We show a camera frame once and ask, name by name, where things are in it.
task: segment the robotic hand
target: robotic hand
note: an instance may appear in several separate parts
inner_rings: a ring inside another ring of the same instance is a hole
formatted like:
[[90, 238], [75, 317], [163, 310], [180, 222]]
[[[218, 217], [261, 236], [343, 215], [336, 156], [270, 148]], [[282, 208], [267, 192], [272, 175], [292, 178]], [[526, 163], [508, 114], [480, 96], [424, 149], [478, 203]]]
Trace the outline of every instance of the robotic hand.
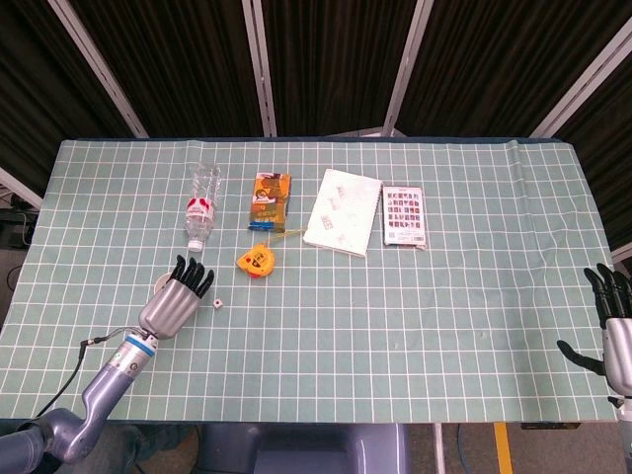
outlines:
[[[32, 472], [40, 465], [45, 453], [66, 463], [77, 462], [90, 453], [110, 412], [156, 353], [158, 341], [176, 335], [198, 309], [201, 299], [212, 285], [213, 270], [209, 270], [202, 281], [202, 264], [191, 258], [189, 266], [186, 269], [185, 266], [186, 260], [178, 256], [170, 279], [140, 312], [140, 329], [135, 330], [137, 334], [125, 337], [114, 355], [83, 391], [86, 419], [81, 420], [65, 408], [57, 408], [41, 416], [47, 405], [35, 419], [25, 423], [21, 431], [0, 437], [0, 472]], [[106, 339], [85, 341], [81, 351]]]
[[603, 360], [578, 354], [566, 341], [558, 341], [557, 346], [572, 363], [605, 376], [608, 385], [623, 397], [608, 397], [608, 401], [617, 409], [626, 468], [632, 474], [632, 281], [603, 264], [596, 268], [601, 277], [590, 269], [584, 269], [584, 274], [594, 293]]

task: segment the table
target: table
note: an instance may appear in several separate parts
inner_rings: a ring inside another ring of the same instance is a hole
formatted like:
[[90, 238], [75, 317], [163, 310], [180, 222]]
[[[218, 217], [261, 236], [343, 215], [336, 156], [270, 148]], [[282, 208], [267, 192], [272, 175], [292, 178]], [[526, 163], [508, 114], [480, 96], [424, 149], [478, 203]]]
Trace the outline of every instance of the table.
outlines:
[[[612, 419], [604, 380], [555, 345], [597, 356], [582, 269], [610, 262], [575, 152], [495, 141], [64, 141], [0, 335], [0, 418], [36, 413], [79, 341], [136, 324], [153, 282], [186, 252], [188, 168], [209, 160], [225, 177], [201, 255], [216, 285], [112, 418]], [[267, 278], [236, 269], [266, 238], [246, 229], [256, 172], [292, 175], [292, 229], [306, 226], [327, 168], [423, 187], [429, 249], [382, 245], [378, 208], [366, 259], [293, 236], [275, 245]], [[118, 343], [89, 348], [57, 406], [83, 413], [80, 393]]]

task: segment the black curtain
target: black curtain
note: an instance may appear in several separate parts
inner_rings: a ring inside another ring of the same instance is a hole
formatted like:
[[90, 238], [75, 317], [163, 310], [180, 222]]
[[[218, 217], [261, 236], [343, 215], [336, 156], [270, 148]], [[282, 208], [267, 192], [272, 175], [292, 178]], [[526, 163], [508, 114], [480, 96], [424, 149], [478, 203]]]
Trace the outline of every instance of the black curtain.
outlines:
[[241, 2], [72, 5], [150, 136], [263, 135]]
[[279, 136], [382, 126], [415, 0], [264, 0]]
[[434, 2], [396, 127], [529, 136], [630, 16], [618, 0]]
[[0, 2], [0, 166], [43, 196], [63, 139], [130, 135], [48, 4]]
[[555, 136], [575, 146], [610, 248], [632, 242], [632, 56]]

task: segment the book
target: book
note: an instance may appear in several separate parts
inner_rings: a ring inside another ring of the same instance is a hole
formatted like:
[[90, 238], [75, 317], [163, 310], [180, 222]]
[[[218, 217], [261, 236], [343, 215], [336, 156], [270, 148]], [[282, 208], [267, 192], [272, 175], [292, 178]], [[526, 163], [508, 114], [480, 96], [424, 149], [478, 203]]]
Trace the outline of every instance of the book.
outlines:
[[326, 170], [303, 241], [366, 257], [381, 187], [373, 178]]
[[382, 189], [385, 245], [414, 245], [426, 249], [424, 191], [385, 186]]
[[281, 173], [257, 173], [250, 206], [251, 230], [285, 232], [291, 177]]

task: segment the jeans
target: jeans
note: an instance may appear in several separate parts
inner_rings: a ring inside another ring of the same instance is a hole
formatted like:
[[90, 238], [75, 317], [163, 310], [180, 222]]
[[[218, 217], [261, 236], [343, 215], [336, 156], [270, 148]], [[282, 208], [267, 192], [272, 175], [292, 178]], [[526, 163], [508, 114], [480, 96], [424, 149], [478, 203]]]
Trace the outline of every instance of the jeans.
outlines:
[[[0, 423], [0, 435], [12, 433], [16, 424]], [[59, 474], [123, 474], [136, 462], [149, 459], [156, 451], [173, 449], [191, 432], [191, 425], [129, 425], [110, 423], [104, 428], [92, 452], [75, 464], [63, 464]]]

